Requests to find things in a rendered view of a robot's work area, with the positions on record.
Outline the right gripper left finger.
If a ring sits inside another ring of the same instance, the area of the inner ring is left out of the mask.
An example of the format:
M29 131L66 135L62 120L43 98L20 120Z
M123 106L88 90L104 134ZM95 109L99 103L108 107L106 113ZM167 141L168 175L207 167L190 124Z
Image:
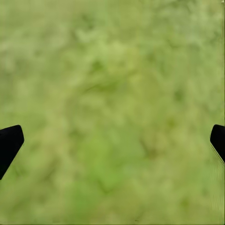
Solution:
M0 130L0 180L24 143L21 125Z

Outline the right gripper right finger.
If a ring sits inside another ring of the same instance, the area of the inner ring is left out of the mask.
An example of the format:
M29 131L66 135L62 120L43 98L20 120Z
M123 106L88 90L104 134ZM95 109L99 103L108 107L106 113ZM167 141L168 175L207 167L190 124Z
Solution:
M211 136L210 142L221 156L221 158L225 162L225 127L221 125L214 125Z

